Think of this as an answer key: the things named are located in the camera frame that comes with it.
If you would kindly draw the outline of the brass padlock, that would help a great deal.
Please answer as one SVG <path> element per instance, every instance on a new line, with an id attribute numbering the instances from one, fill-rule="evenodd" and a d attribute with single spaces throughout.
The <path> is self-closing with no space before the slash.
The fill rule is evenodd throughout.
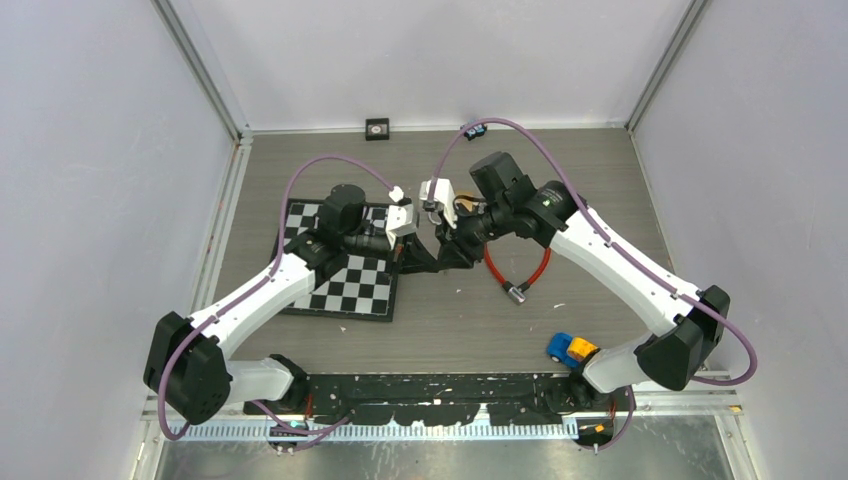
<path id="1" fill-rule="evenodd" d="M 486 207 L 484 198 L 460 194 L 452 201 L 453 208 L 458 217 L 470 217 L 480 214 Z"/>

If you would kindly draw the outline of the red cable lock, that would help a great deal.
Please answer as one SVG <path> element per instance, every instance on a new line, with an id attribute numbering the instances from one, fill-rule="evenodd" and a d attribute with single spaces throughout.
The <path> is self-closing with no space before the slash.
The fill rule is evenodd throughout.
<path id="1" fill-rule="evenodd" d="M 483 250 L 483 265 L 499 290 L 515 305 L 523 305 L 535 284 L 547 271 L 552 251 L 533 249 L 528 255 L 507 257 L 505 252 L 487 246 Z"/>

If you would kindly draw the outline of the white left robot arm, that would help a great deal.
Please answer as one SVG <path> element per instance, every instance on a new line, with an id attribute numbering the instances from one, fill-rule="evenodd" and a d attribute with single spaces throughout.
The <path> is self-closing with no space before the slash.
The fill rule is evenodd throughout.
<path id="1" fill-rule="evenodd" d="M 162 429 L 173 409 L 186 426 L 200 425 L 233 403 L 270 401 L 280 412 L 298 412 L 307 398 L 306 374 L 288 358 L 233 359 L 233 353 L 284 307 L 310 295 L 331 279 L 350 256 L 394 254 L 417 227 L 413 201 L 400 187 L 391 202 L 384 232 L 362 228 L 364 193 L 338 185 L 322 202 L 318 225 L 280 243 L 269 265 L 245 284 L 191 315 L 165 314 L 154 329 L 143 382 L 157 395 Z"/>

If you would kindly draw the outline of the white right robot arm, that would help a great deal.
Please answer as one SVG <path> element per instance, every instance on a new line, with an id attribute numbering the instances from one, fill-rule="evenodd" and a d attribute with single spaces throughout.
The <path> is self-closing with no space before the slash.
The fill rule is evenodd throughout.
<path id="1" fill-rule="evenodd" d="M 482 195 L 480 207 L 459 213 L 451 182 L 432 177 L 419 198 L 441 220 L 441 244 L 478 259 L 485 245 L 513 234 L 531 239 L 588 272 L 644 323 L 646 336 L 614 348 L 573 338 L 566 359 L 576 373 L 571 397 L 596 410 L 611 392 L 653 381 L 672 391 L 697 380 L 697 371 L 725 332 L 729 295 L 700 289 L 633 248 L 561 180 L 537 187 L 506 152 L 473 164 L 469 174 Z"/>

